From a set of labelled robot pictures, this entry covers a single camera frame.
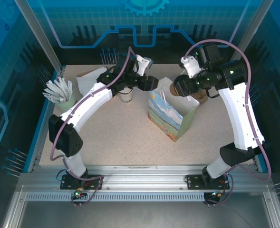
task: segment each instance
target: vented metal strip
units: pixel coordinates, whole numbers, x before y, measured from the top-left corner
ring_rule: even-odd
[[[88,196],[76,201],[86,201]],[[95,202],[188,202],[204,201],[202,192],[98,192],[92,199]],[[71,192],[31,192],[26,201],[70,201]]]

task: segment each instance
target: gear logo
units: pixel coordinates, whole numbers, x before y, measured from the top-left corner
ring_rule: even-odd
[[[154,13],[159,13],[160,9],[164,10],[169,0],[122,0],[122,3],[126,10],[130,10],[130,13],[146,17],[146,15],[152,16]]]
[[[0,0],[0,18],[9,24],[15,15],[14,0]]]

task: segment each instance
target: paper bag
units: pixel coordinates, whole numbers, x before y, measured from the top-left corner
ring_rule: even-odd
[[[148,118],[175,142],[189,129],[200,103],[191,96],[172,95],[169,90],[172,83],[165,77],[150,92]]]

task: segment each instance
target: wire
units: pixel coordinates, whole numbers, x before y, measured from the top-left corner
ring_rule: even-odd
[[[210,201],[210,202],[214,203],[215,206],[219,205],[219,203],[217,203],[217,201],[214,201],[214,200],[212,200],[212,199],[208,199],[207,201]],[[249,227],[254,228],[254,226],[252,226],[252,225],[245,219],[245,217],[243,217],[243,216],[242,216],[238,211],[236,211],[234,208],[232,208],[232,207],[230,207],[230,206],[227,206],[227,205],[225,205],[225,204],[222,204],[222,206],[224,206],[224,207],[226,207],[226,208],[228,208],[228,209],[234,211],[246,224],[249,225]]]
[[[80,203],[80,204],[79,204],[80,206],[89,203],[89,202],[93,199],[93,197],[94,197],[94,195],[96,194],[98,188],[101,186],[101,184],[102,184],[102,182],[103,182],[103,179],[104,179],[104,177],[101,178],[99,184],[97,185],[96,189],[94,190],[94,192],[92,193],[92,195],[90,196],[90,198],[89,198],[86,202]],[[77,203],[75,203],[75,202],[73,201],[73,198],[71,198],[71,203],[74,203],[75,205],[78,205]]]
[[[251,129],[252,129],[254,138],[255,138],[256,143],[258,144],[258,146],[259,146],[259,148],[261,150],[261,153],[262,153],[262,155],[263,155],[263,157],[265,159],[265,162],[266,162],[266,165],[267,165],[267,168],[268,168],[268,176],[267,176],[267,178],[261,178],[261,177],[255,175],[254,173],[252,173],[251,171],[249,171],[248,169],[246,169],[245,167],[243,167],[242,165],[239,164],[238,166],[240,166],[241,168],[246,170],[250,175],[256,177],[257,179],[262,180],[262,181],[268,181],[271,178],[271,173],[272,173],[270,161],[268,159],[268,156],[267,156],[267,154],[266,154],[262,144],[260,143],[260,141],[258,139],[258,135],[256,133],[256,129],[255,129],[255,126],[254,126],[254,123],[253,123],[253,120],[252,120],[252,117],[251,117],[251,113],[250,113],[250,108],[249,108],[249,91],[250,91],[250,86],[251,86],[251,65],[250,65],[250,62],[249,62],[248,58],[245,56],[245,54],[237,46],[235,46],[234,44],[232,44],[232,43],[230,43],[228,41],[222,40],[222,39],[206,39],[206,40],[199,41],[198,43],[192,45],[188,49],[188,51],[185,53],[184,59],[186,59],[188,54],[196,46],[198,46],[200,44],[204,44],[204,43],[209,43],[209,42],[223,43],[223,44],[226,44],[226,45],[232,47],[233,49],[235,49],[236,51],[238,51],[241,54],[242,58],[244,59],[244,61],[246,63],[246,66],[247,66],[247,69],[248,69],[248,81],[247,81],[246,88],[245,88],[244,106],[245,106],[246,114],[248,116],[249,123],[250,123]]]
[[[186,70],[182,71],[182,73],[180,75],[182,75]]]
[[[228,200],[228,198],[231,196],[231,194],[232,194],[232,192],[233,192],[233,190],[234,190],[234,180],[233,180],[233,176],[230,175],[229,173],[228,173],[227,175],[230,176],[231,181],[232,181],[232,186],[231,186],[230,192],[229,192],[229,194],[227,195],[227,197],[226,197],[223,201],[221,201],[221,202],[217,202],[217,201],[212,200],[212,199],[208,199],[207,201],[214,203],[214,206],[220,206],[220,205],[222,205],[222,206],[224,206],[224,207],[226,207],[226,208],[228,208],[228,209],[234,211],[246,224],[249,225],[249,227],[254,228],[254,227],[239,213],[239,212],[235,211],[233,208],[231,208],[231,207],[229,207],[229,206],[227,206],[227,205],[224,204],[224,203]]]
[[[58,181],[61,181],[61,180],[58,179],[59,174],[60,174],[62,171],[65,171],[65,170],[66,170],[66,169],[63,169],[63,170],[59,171],[58,174],[56,175],[56,179],[57,179]]]
[[[79,180],[81,180],[81,181],[93,181],[93,180],[96,180],[96,179],[99,179],[99,178],[104,178],[104,175],[100,175],[100,176],[97,176],[97,177],[94,177],[94,178],[89,178],[89,179],[78,177],[77,175],[75,175],[75,174],[70,170],[68,164],[67,164],[66,161],[65,161],[65,156],[64,156],[64,155],[59,155],[59,156],[57,156],[57,157],[54,158],[54,157],[53,157],[53,156],[54,156],[54,151],[55,151],[55,147],[56,147],[56,145],[57,145],[57,143],[58,143],[59,136],[60,136],[60,134],[62,133],[62,131],[64,130],[64,128],[65,128],[65,126],[67,125],[68,121],[71,119],[71,117],[72,117],[73,114],[75,113],[75,111],[76,111],[88,98],[94,96],[95,94],[101,92],[101,91],[104,90],[104,89],[109,88],[110,86],[112,86],[112,85],[120,78],[120,76],[123,74],[123,72],[124,72],[124,70],[125,70],[125,68],[126,68],[126,66],[127,66],[128,60],[129,60],[129,58],[130,58],[130,54],[133,54],[133,55],[135,56],[135,53],[134,53],[134,51],[131,49],[131,47],[128,47],[128,53],[127,53],[126,61],[125,61],[124,65],[123,65],[123,67],[122,67],[120,73],[116,76],[116,78],[115,78],[111,83],[109,83],[108,85],[106,85],[106,86],[104,86],[104,87],[102,87],[102,88],[100,88],[100,89],[94,91],[94,92],[91,93],[91,94],[88,94],[84,99],[82,99],[79,103],[77,103],[77,105],[73,108],[73,110],[71,111],[71,113],[69,114],[69,116],[67,117],[67,119],[66,119],[66,120],[64,121],[64,123],[61,125],[61,127],[60,127],[60,129],[59,129],[59,131],[58,131],[58,133],[57,133],[57,135],[56,135],[56,137],[55,137],[55,140],[54,140],[54,142],[53,142],[52,150],[51,150],[51,154],[50,154],[50,160],[51,160],[51,161],[55,161],[55,160],[58,159],[58,158],[63,158],[63,163],[64,163],[64,165],[65,165],[65,167],[66,167],[66,169],[67,169],[67,172],[68,172],[71,176],[73,176],[74,178],[77,178],[77,179],[79,179]]]

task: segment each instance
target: blue circuit graphic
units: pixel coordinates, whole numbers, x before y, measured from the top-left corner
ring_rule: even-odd
[[[146,17],[159,13],[159,10],[164,10],[165,4],[168,4],[169,0],[122,0],[122,3],[126,10],[130,10],[130,13]]]

